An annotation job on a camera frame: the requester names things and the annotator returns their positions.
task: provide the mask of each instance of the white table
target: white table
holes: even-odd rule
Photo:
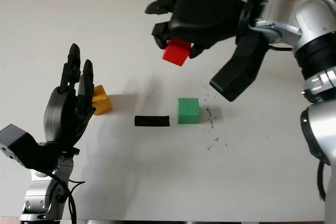
[[[183,67],[163,61],[151,31],[168,16],[145,15],[149,2],[1,0],[0,128],[13,123],[44,141],[44,110],[75,42],[113,104],[76,145],[71,178],[86,181],[74,196],[79,219],[322,220],[293,55],[267,53],[255,83],[230,103],[208,83],[234,40]],[[199,98],[200,124],[177,124],[184,97]],[[135,115],[169,115],[171,126],[134,127]],[[20,215],[29,181],[27,169],[0,155],[0,216]]]

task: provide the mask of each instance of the wooden block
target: wooden block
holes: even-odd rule
[[[100,102],[107,98],[103,85],[96,86],[93,91],[92,103]]]
[[[178,99],[178,121],[179,124],[185,123],[198,123],[199,117],[199,105],[198,98],[179,98]]]
[[[100,115],[101,113],[112,109],[112,104],[110,103],[109,99],[95,102],[92,104],[92,106],[96,108],[96,111],[93,113],[94,115]]]
[[[93,91],[92,106],[96,108],[94,115],[100,115],[112,109],[112,104],[102,85],[96,86]]]

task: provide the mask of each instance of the dirt speck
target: dirt speck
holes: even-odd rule
[[[210,151],[210,149],[211,149],[213,146],[214,146],[213,144],[210,145],[210,146],[208,146],[208,147],[207,147],[208,151]]]

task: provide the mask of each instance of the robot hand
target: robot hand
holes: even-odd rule
[[[95,111],[92,96],[92,63],[85,62],[81,75],[79,47],[73,44],[64,64],[61,84],[52,92],[44,115],[46,142],[37,144],[29,133],[13,124],[0,131],[2,151],[31,169],[32,181],[20,218],[22,224],[59,224],[67,198],[72,223],[76,223],[76,206],[68,182],[73,156],[79,154],[74,145]]]
[[[193,43],[190,58],[198,56],[216,42],[236,35],[241,0],[157,0],[145,13],[173,13],[169,22],[156,24],[152,35],[164,49],[173,37]]]

